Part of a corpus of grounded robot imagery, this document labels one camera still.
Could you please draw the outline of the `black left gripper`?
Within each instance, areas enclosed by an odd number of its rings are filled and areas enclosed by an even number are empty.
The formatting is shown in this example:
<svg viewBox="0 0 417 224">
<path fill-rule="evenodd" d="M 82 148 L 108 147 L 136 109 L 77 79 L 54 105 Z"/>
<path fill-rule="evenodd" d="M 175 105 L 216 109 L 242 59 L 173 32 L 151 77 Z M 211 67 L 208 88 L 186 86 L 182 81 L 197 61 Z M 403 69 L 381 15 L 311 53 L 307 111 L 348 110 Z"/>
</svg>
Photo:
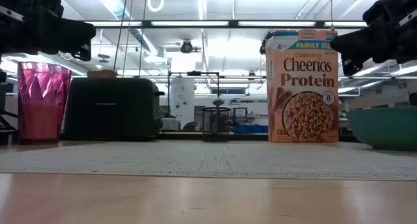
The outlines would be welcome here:
<svg viewBox="0 0 417 224">
<path fill-rule="evenodd" d="M 35 53 L 36 17 L 42 12 L 63 15 L 61 0 L 0 0 L 0 54 Z M 91 40 L 96 36 L 93 24 L 62 19 L 61 51 L 81 61 L 91 60 Z"/>
</svg>

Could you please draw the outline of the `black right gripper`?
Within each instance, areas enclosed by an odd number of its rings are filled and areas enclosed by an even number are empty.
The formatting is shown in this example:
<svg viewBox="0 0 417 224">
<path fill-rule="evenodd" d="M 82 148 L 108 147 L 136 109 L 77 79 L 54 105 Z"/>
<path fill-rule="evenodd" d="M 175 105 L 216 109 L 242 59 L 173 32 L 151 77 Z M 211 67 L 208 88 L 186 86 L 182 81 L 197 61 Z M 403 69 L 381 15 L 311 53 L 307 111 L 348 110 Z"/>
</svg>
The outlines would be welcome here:
<svg viewBox="0 0 417 224">
<path fill-rule="evenodd" d="M 368 27 L 330 42 L 341 54 L 345 76 L 361 71 L 369 59 L 375 63 L 417 60 L 417 0 L 378 0 L 363 13 L 363 20 Z"/>
</svg>

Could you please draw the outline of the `brown bread slice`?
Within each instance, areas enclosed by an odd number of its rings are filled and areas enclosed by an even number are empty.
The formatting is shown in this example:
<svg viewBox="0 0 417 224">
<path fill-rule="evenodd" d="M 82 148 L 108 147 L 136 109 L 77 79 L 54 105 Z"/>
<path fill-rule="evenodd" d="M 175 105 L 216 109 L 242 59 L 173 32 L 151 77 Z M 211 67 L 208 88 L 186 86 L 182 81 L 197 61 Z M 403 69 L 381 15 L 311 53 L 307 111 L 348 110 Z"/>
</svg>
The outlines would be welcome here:
<svg viewBox="0 0 417 224">
<path fill-rule="evenodd" d="M 117 73 L 112 70 L 90 70 L 87 72 L 88 78 L 116 78 Z"/>
</svg>

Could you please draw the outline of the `orange Cheerios Protein cereal box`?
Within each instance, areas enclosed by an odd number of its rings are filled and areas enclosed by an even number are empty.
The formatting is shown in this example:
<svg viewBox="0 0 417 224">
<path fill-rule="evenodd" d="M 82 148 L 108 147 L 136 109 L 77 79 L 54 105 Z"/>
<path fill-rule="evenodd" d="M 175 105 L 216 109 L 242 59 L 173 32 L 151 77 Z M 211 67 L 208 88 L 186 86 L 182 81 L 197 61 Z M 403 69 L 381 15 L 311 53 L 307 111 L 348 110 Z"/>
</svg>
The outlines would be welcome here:
<svg viewBox="0 0 417 224">
<path fill-rule="evenodd" d="M 276 31 L 265 42 L 268 139 L 334 143 L 339 139 L 335 31 Z"/>
</svg>

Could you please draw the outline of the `pink faceted plastic tumbler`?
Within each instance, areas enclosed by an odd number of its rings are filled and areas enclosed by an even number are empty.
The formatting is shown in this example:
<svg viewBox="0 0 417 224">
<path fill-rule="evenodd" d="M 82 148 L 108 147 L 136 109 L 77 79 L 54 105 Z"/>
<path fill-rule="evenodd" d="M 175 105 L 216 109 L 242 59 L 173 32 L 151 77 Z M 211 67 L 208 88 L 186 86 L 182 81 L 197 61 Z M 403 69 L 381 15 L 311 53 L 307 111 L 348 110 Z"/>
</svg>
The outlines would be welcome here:
<svg viewBox="0 0 417 224">
<path fill-rule="evenodd" d="M 59 140 L 72 72 L 58 64 L 18 63 L 18 131 L 21 144 Z"/>
</svg>

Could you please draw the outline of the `teal bowl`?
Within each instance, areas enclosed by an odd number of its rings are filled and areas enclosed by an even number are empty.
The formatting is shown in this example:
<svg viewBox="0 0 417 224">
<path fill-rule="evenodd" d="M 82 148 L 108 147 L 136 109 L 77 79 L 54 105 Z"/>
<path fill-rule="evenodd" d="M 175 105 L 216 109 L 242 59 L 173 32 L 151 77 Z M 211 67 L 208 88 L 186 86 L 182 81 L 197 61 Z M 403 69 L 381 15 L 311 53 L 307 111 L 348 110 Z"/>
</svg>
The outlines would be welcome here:
<svg viewBox="0 0 417 224">
<path fill-rule="evenodd" d="M 375 150 L 417 151 L 417 106 L 355 109 L 347 120 L 355 138 Z"/>
</svg>

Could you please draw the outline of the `black two-slot toaster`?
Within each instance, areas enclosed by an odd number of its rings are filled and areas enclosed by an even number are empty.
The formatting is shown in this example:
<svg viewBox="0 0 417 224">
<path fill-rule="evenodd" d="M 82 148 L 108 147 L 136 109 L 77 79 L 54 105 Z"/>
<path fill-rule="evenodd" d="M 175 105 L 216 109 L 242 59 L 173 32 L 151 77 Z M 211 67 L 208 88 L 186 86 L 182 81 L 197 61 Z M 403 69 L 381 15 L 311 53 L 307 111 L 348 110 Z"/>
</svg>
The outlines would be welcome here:
<svg viewBox="0 0 417 224">
<path fill-rule="evenodd" d="M 70 83 L 64 138 L 145 141 L 160 131 L 160 97 L 143 78 L 75 78 Z"/>
</svg>

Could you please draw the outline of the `white cylindrical tank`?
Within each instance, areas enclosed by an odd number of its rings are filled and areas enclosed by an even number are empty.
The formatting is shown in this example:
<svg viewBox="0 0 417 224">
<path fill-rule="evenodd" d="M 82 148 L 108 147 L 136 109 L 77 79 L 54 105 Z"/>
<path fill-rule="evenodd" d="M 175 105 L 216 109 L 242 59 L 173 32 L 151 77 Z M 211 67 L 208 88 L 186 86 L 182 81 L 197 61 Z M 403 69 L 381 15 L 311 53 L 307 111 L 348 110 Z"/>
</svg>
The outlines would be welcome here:
<svg viewBox="0 0 417 224">
<path fill-rule="evenodd" d="M 170 84 L 170 112 L 180 121 L 180 128 L 194 121 L 194 79 L 177 77 Z"/>
</svg>

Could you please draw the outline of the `blue storage bin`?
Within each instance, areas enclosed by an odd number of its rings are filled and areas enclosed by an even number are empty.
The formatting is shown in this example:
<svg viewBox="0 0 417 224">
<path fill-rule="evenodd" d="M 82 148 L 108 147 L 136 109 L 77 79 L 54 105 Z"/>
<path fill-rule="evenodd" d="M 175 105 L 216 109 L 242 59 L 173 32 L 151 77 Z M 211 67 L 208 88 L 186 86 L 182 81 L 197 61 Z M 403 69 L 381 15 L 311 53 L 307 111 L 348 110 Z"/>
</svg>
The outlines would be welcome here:
<svg viewBox="0 0 417 224">
<path fill-rule="evenodd" d="M 262 126 L 262 125 L 235 126 L 234 133 L 239 133 L 239 134 L 268 133 L 268 126 Z"/>
</svg>

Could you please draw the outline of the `black mesh cup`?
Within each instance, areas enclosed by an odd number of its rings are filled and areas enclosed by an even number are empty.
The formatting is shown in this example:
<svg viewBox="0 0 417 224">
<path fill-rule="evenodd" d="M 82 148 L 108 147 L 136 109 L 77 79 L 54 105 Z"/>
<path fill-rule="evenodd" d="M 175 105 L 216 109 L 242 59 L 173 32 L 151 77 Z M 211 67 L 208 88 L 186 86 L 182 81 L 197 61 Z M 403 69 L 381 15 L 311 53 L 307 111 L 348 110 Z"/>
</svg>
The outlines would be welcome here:
<svg viewBox="0 0 417 224">
<path fill-rule="evenodd" d="M 227 107 L 204 107 L 202 109 L 202 139 L 204 142 L 228 142 L 232 130 L 231 110 Z"/>
</svg>

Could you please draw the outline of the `grey woven placemat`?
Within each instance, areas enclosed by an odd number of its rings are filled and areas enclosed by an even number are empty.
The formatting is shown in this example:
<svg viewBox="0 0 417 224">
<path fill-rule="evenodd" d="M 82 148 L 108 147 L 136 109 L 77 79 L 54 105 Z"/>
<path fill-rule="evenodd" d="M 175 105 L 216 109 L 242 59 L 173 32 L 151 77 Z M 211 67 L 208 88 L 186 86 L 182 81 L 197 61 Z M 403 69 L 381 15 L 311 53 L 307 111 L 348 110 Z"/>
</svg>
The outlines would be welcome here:
<svg viewBox="0 0 417 224">
<path fill-rule="evenodd" d="M 350 143 L 108 142 L 6 150 L 0 173 L 417 181 L 417 156 Z"/>
</svg>

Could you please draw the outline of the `black aluminium rig frame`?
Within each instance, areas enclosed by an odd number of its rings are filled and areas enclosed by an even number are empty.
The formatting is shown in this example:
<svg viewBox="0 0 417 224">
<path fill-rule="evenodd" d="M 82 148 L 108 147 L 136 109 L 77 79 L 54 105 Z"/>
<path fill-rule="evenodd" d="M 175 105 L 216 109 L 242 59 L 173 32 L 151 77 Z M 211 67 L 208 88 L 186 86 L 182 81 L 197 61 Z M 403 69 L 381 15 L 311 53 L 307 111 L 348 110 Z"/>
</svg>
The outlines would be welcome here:
<svg viewBox="0 0 417 224">
<path fill-rule="evenodd" d="M 109 20 L 109 21 L 84 21 L 91 23 L 96 29 L 140 29 L 142 35 L 144 30 L 149 29 L 363 29 L 367 27 L 364 21 L 354 20 Z M 173 140 L 198 140 L 202 139 L 202 133 L 161 133 L 160 139 Z M 105 139 L 87 136 L 71 136 L 63 133 L 61 140 L 73 141 L 140 141 L 140 137 L 127 139 Z"/>
</svg>

